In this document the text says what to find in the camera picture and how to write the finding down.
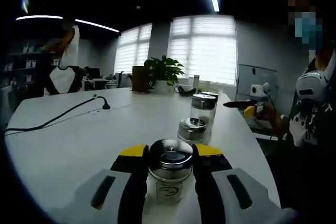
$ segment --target yellow object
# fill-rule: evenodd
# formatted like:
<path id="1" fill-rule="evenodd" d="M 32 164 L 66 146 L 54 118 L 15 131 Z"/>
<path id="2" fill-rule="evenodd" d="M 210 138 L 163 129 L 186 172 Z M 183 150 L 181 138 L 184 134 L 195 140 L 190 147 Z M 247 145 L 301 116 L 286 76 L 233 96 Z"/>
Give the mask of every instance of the yellow object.
<path id="1" fill-rule="evenodd" d="M 243 112 L 244 117 L 249 117 L 249 116 L 255 116 L 256 115 L 256 107 L 255 106 L 249 106 L 247 107 L 244 112 Z"/>
<path id="2" fill-rule="evenodd" d="M 204 145 L 204 144 L 196 144 L 196 147 L 198 149 L 198 153 L 200 156 L 210 156 L 210 155 L 222 155 L 223 152 L 221 152 L 219 149 Z"/>
<path id="3" fill-rule="evenodd" d="M 132 156 L 132 157 L 142 157 L 143 149 L 145 148 L 145 144 L 135 145 L 133 147 L 124 149 L 119 156 Z"/>

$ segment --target logo on jar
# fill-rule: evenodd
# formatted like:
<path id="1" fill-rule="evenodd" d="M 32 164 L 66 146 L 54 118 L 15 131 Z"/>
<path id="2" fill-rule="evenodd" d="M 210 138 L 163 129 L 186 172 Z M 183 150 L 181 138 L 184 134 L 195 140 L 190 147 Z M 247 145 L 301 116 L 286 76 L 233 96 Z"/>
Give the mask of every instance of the logo on jar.
<path id="1" fill-rule="evenodd" d="M 165 193 L 166 197 L 174 196 L 179 192 L 177 187 L 162 187 L 161 191 Z"/>

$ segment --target plug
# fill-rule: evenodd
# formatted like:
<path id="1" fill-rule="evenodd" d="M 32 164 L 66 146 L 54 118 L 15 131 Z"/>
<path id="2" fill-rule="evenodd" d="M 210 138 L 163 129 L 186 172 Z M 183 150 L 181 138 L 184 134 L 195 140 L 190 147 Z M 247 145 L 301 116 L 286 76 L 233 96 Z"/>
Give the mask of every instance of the plug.
<path id="1" fill-rule="evenodd" d="M 107 103 L 107 101 L 105 101 L 104 105 L 103 105 L 103 110 L 109 110 L 111 108 L 111 106 Z"/>

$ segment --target white table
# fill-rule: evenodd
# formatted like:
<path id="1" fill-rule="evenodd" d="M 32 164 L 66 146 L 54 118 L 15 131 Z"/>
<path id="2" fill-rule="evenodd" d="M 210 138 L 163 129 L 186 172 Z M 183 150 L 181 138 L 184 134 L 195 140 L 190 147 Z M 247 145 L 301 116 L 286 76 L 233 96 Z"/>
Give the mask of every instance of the white table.
<path id="1" fill-rule="evenodd" d="M 124 88 L 25 100 L 8 127 L 40 125 L 93 94 L 104 96 L 111 109 L 88 112 L 101 108 L 103 100 L 97 99 L 53 126 L 6 137 L 20 178 L 44 210 L 64 207 L 76 188 L 99 170 L 109 169 L 121 150 L 137 144 L 150 146 L 162 138 L 175 139 L 180 119 L 190 113 L 190 98 L 137 94 Z M 242 168 L 266 186 L 269 198 L 280 206 L 259 144 L 238 110 L 222 106 L 227 101 L 222 93 L 210 145 L 220 148 L 233 168 Z"/>

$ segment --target window blind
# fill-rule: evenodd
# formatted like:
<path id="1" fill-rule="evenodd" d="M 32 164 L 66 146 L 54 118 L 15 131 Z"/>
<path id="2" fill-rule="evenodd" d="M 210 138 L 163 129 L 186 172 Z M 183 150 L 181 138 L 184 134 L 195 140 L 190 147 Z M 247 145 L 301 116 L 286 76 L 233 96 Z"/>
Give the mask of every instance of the window blind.
<path id="1" fill-rule="evenodd" d="M 183 78 L 235 85 L 235 22 L 229 16 L 190 16 L 173 20 L 169 57 L 185 66 Z"/>
<path id="2" fill-rule="evenodd" d="M 118 41 L 114 73 L 132 73 L 133 66 L 142 66 L 147 60 L 152 24 L 146 24 L 121 33 Z"/>

